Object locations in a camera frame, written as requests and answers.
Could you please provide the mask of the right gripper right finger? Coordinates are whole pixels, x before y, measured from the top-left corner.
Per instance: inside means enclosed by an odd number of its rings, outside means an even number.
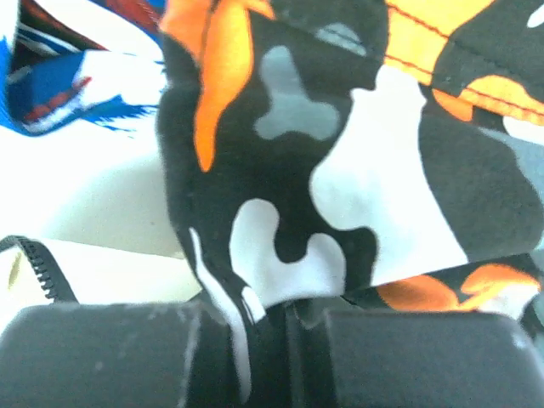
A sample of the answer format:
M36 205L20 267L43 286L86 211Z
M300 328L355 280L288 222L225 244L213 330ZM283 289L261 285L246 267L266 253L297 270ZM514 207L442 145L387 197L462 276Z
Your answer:
M499 314L334 312L328 407L541 407L543 364Z

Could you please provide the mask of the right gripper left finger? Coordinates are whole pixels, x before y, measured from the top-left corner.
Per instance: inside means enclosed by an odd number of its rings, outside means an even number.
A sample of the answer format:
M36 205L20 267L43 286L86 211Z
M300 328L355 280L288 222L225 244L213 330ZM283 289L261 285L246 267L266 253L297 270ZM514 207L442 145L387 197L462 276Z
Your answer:
M34 306L1 336L4 407L229 402L229 330L201 303Z

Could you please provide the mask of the orange black camouflage cloth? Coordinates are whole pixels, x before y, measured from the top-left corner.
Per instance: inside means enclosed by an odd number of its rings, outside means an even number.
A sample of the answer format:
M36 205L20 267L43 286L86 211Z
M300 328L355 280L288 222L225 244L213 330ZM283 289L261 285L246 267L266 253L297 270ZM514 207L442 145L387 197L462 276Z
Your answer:
M543 337L540 1L169 1L167 208L229 406L328 407L326 317Z

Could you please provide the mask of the blue white red cloth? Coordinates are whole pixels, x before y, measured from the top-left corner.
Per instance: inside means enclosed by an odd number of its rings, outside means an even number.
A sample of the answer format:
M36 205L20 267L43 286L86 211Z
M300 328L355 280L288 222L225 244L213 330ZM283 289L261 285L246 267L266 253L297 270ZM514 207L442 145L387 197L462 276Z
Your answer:
M25 136L84 120L136 132L166 87L163 1L3 1L1 126Z

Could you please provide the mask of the beige shorts black trim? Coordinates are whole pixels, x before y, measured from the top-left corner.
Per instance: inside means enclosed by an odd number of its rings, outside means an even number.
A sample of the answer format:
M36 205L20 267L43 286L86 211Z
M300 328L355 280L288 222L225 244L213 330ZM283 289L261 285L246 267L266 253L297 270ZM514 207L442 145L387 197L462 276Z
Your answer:
M42 242L81 303L185 301L200 290L167 219L153 139L8 139L1 233Z

